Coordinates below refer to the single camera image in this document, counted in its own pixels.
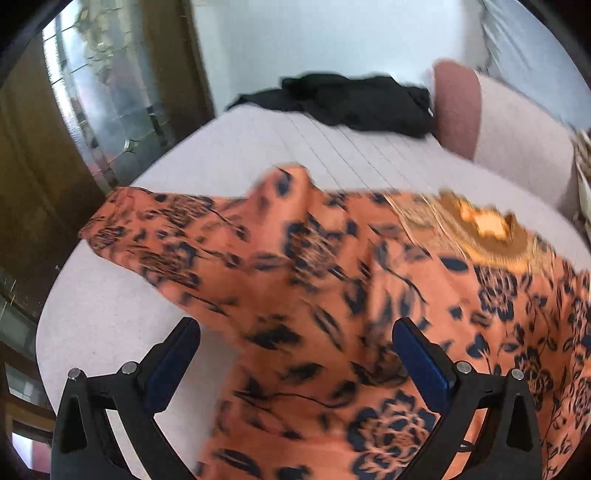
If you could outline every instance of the white bed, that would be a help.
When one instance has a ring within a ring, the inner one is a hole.
[[[274,164],[297,161],[324,189],[449,187],[479,204],[512,209],[540,231],[577,268],[591,255],[568,221],[517,186],[456,157],[433,137],[361,134],[330,128],[300,113],[240,106],[211,122],[154,164],[135,183],[162,192],[237,196]],[[47,394],[57,410],[70,368],[88,376],[109,374],[139,361],[182,317],[140,276],[78,245],[47,299],[37,334],[37,358]],[[182,460],[194,468],[209,433],[219,388],[235,358],[221,338],[204,330],[202,345],[168,410],[157,415]],[[148,478],[126,440],[113,428],[132,472]]]

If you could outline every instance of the glass window pane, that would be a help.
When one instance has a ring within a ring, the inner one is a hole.
[[[70,96],[66,89],[66,82],[62,79],[55,82],[53,85],[53,95],[56,97],[57,106],[60,109],[61,117],[64,119],[64,123],[68,129],[68,133],[72,137],[78,153],[82,156],[84,162],[91,167],[95,167],[95,161],[92,158],[92,153],[88,149],[84,132],[78,123],[76,113],[72,107]]]
[[[51,83],[57,82],[61,79],[60,57],[57,54],[57,40],[55,37],[46,40],[43,44],[45,48],[45,63],[47,65],[47,73],[49,74],[49,81]]]
[[[13,433],[12,446],[17,451],[18,456],[25,465],[29,468],[33,468],[33,441]]]
[[[56,34],[56,19],[49,22],[49,25],[43,29],[43,40],[53,37]]]
[[[87,61],[84,57],[86,44],[78,33],[78,30],[75,28],[66,30],[61,37],[64,41],[64,51],[66,52],[66,59],[70,71],[86,65]]]
[[[89,66],[74,72],[72,76],[100,149],[110,161],[123,151],[125,129],[113,105],[109,87],[98,81]]]
[[[74,25],[76,18],[78,18],[78,13],[80,13],[80,0],[74,0],[71,4],[65,7],[62,10],[61,16],[61,29],[65,30],[66,28],[70,28]]]
[[[37,325],[28,320],[4,298],[0,299],[0,341],[35,360]]]
[[[39,407],[51,408],[41,382],[33,380],[10,365],[4,364],[4,368],[6,369],[8,390],[12,395]]]

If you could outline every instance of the wooden door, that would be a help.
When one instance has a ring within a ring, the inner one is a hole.
[[[33,317],[104,199],[61,118],[38,35],[0,90],[0,267]]]

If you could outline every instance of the orange garment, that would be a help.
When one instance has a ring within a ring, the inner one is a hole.
[[[562,468],[589,424],[589,273],[514,218],[498,239],[480,231],[479,210],[464,222],[453,205],[466,202],[322,192],[299,166],[273,170],[246,199],[131,187],[109,197],[82,238],[241,353],[198,478],[396,478],[437,421],[391,348],[403,316],[453,361],[523,370],[544,478]]]

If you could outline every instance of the white wall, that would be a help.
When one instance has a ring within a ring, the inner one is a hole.
[[[479,0],[193,0],[216,112],[309,70],[429,78],[445,57],[486,63]]]

